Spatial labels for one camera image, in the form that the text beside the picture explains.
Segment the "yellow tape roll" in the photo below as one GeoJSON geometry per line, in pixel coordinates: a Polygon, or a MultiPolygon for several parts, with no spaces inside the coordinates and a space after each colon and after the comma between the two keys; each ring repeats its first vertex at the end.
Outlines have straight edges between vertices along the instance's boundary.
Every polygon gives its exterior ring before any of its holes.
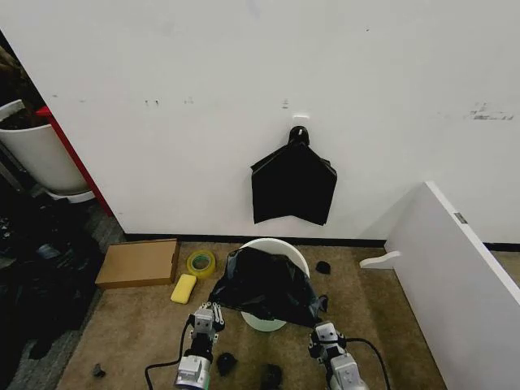
{"type": "Polygon", "coordinates": [[[188,256],[188,272],[198,279],[205,279],[215,272],[215,256],[209,250],[196,250],[188,256]]]}

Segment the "black baseboard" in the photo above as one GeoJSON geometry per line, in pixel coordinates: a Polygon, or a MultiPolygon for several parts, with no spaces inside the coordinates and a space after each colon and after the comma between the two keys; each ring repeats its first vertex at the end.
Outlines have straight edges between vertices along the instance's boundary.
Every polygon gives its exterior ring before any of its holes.
{"type": "Polygon", "coordinates": [[[509,242],[484,242],[489,250],[498,250],[501,252],[520,252],[520,244],[509,242]]]}
{"type": "MultiPolygon", "coordinates": [[[[212,236],[198,234],[125,234],[127,241],[161,240],[178,238],[181,242],[248,242],[259,236],[212,236]]],[[[274,237],[293,245],[352,246],[358,248],[383,248],[386,240],[363,240],[350,238],[301,238],[274,237]]],[[[507,242],[484,242],[489,250],[520,252],[520,244],[507,242]]]]}

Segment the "black bag hanging on wall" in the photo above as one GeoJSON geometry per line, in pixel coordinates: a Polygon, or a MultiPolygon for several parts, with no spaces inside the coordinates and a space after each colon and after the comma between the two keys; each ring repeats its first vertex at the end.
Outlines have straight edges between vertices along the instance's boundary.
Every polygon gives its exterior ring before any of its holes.
{"type": "Polygon", "coordinates": [[[327,222],[337,174],[309,147],[306,128],[292,128],[288,144],[251,169],[255,223],[286,215],[318,225],[327,222]]]}

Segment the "black cable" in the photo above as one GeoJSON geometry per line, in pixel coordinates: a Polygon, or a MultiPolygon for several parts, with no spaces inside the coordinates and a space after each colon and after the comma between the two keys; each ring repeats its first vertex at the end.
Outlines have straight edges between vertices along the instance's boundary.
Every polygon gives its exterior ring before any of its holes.
{"type": "Polygon", "coordinates": [[[372,350],[377,355],[377,358],[379,359],[379,363],[381,364],[381,369],[383,370],[383,377],[384,377],[384,382],[387,385],[387,390],[391,390],[391,388],[390,388],[390,380],[388,379],[387,367],[384,366],[383,357],[381,356],[381,353],[379,353],[379,351],[377,350],[375,345],[373,345],[369,340],[362,339],[361,337],[351,337],[351,338],[346,338],[345,340],[347,341],[347,343],[351,343],[351,342],[365,343],[369,347],[372,348],[372,350]]]}
{"type": "Polygon", "coordinates": [[[182,335],[180,336],[179,358],[173,362],[150,364],[149,366],[147,366],[145,368],[145,378],[146,378],[146,383],[148,384],[149,390],[154,390],[154,386],[152,384],[152,381],[150,380],[150,375],[148,374],[148,370],[151,370],[152,368],[174,366],[175,364],[180,362],[180,359],[182,358],[182,350],[184,347],[184,335],[186,334],[186,329],[188,329],[188,325],[189,325],[189,319],[186,321],[186,324],[184,325],[184,329],[182,330],[182,335]]]}

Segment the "brown cardboard box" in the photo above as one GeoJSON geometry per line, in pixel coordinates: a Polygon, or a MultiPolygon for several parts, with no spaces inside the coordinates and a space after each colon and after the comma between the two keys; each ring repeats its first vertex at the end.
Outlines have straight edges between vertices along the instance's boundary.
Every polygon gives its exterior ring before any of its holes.
{"type": "Polygon", "coordinates": [[[104,289],[170,284],[176,277],[179,246],[177,240],[111,245],[96,285],[104,289]]]}

